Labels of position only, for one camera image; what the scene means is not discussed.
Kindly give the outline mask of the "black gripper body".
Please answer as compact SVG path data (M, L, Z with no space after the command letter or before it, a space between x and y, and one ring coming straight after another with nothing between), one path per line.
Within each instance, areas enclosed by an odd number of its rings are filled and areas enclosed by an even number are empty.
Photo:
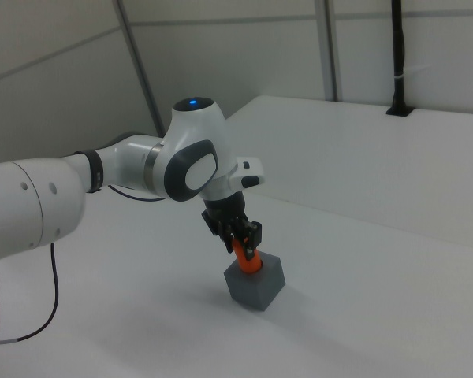
M204 200L206 209L202 212L210 232L223 236L226 232L241 232L244 229L245 200L243 194L233 194L220 200Z

